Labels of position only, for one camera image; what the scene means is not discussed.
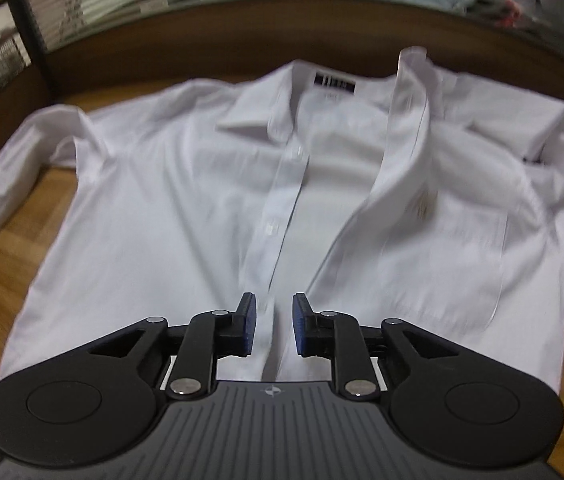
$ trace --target silver screw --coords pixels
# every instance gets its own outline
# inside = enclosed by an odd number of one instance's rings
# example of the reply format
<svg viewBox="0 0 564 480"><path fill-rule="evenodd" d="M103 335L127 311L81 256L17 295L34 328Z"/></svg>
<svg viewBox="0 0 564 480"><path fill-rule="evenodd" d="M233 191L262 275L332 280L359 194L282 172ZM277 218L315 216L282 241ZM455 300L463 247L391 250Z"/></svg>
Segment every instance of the silver screw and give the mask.
<svg viewBox="0 0 564 480"><path fill-rule="evenodd" d="M182 379L175 379L171 384L171 391L178 395L191 395L196 394L202 389L202 383L197 379L184 377Z"/></svg>
<svg viewBox="0 0 564 480"><path fill-rule="evenodd" d="M365 379L355 379L353 381L348 381L344 385L344 389L356 397L364 397L371 395L377 389L377 387L371 382Z"/></svg>

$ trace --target shirt pocket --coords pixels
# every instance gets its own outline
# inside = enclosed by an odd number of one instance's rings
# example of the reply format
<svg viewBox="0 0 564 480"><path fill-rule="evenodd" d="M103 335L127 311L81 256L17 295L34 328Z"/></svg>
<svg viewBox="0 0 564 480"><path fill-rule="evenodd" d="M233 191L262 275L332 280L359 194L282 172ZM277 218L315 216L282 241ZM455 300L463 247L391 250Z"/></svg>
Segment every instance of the shirt pocket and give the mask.
<svg viewBox="0 0 564 480"><path fill-rule="evenodd" d="M502 291L507 213L438 193L386 239L378 271L387 317L446 336L485 329Z"/></svg>

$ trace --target ribbed gray surface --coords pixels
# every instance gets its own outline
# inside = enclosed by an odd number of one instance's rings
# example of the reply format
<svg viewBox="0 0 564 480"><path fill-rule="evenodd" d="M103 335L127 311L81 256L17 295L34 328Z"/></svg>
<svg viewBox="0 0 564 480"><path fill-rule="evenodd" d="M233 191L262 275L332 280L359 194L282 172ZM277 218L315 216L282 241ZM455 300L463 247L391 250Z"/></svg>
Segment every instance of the ribbed gray surface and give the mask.
<svg viewBox="0 0 564 480"><path fill-rule="evenodd" d="M557 480L546 464L477 472L406 446L372 404L327 383L220 383L206 399L169 406L133 450L87 468L44 471L9 461L0 480Z"/></svg>

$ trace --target clothing label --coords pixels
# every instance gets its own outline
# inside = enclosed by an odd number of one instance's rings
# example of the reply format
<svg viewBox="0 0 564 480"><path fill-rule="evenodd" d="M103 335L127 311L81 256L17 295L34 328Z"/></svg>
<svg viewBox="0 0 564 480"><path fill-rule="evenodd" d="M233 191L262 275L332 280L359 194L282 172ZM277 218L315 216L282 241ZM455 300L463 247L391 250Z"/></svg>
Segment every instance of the clothing label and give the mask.
<svg viewBox="0 0 564 480"><path fill-rule="evenodd" d="M323 86L326 88L337 88L351 94L355 91L355 83L353 81L347 81L345 79L340 79L332 75L322 74L320 72L315 74L315 81L313 82L313 84L315 86Z"/></svg>

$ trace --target shirt's right sleeve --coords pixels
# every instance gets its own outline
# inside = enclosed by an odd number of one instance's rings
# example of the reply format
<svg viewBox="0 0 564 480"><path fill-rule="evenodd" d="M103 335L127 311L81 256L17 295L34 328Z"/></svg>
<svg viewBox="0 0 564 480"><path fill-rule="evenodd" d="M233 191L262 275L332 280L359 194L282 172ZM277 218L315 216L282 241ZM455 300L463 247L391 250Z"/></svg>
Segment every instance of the shirt's right sleeve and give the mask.
<svg viewBox="0 0 564 480"><path fill-rule="evenodd" d="M32 189L44 165L76 168L95 180L107 150L79 108L54 106L29 116L0 151L0 228Z"/></svg>

